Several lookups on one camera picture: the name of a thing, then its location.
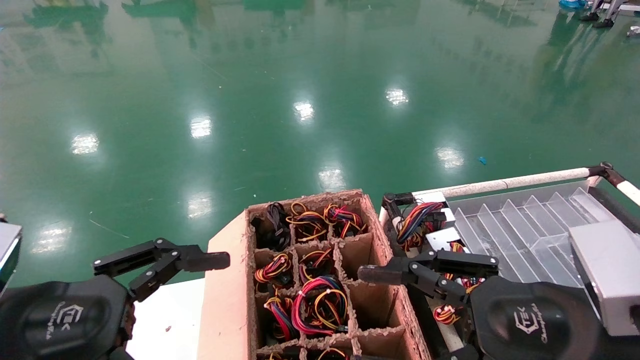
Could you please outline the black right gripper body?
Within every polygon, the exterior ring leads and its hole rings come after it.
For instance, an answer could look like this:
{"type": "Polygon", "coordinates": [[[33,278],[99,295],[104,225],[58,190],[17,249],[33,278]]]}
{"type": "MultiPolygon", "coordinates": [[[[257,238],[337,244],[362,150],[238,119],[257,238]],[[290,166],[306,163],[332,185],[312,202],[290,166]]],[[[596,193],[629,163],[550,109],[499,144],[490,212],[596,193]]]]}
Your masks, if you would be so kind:
{"type": "Polygon", "coordinates": [[[587,360],[604,328],[582,288],[492,276],[470,293],[480,353],[491,360],[587,360]]]}

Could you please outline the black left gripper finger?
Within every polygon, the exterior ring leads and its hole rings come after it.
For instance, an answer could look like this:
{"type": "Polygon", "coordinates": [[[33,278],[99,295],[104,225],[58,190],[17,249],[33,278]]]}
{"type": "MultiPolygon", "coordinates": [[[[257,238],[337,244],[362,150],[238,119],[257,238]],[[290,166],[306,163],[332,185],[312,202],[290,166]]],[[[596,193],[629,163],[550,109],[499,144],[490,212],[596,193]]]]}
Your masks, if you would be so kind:
{"type": "Polygon", "coordinates": [[[172,277],[180,271],[220,271],[230,265],[231,256],[226,251],[206,252],[196,244],[155,239],[95,260],[93,275],[115,278],[147,266],[146,277],[172,277]]]}
{"type": "Polygon", "coordinates": [[[129,283],[133,301],[148,299],[179,272],[219,271],[230,267],[230,255],[163,255],[144,274],[129,283]]]}

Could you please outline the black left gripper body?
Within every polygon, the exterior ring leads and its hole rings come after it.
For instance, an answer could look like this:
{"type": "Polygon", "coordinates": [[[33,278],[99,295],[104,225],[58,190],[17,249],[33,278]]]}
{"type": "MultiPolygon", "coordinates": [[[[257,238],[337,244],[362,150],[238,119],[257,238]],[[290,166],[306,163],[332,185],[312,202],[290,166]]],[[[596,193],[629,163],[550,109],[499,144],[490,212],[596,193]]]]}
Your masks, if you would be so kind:
{"type": "Polygon", "coordinates": [[[109,276],[10,288],[0,304],[3,360],[130,360],[134,301],[109,276]]]}

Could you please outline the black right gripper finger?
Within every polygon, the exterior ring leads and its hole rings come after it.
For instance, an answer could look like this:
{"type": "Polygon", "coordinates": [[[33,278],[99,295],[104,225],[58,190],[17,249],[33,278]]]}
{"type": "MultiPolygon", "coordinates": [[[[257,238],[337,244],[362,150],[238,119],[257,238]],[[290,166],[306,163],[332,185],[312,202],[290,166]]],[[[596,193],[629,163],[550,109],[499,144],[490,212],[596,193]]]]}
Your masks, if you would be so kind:
{"type": "Polygon", "coordinates": [[[430,250],[414,257],[393,256],[385,265],[361,265],[359,277],[399,277],[418,269],[438,274],[463,277],[493,277],[499,275],[499,260],[491,255],[464,251],[430,250]]]}
{"type": "Polygon", "coordinates": [[[448,305],[463,306],[468,301],[462,285],[423,265],[363,265],[359,267],[359,279],[370,284],[411,286],[448,305]]]}

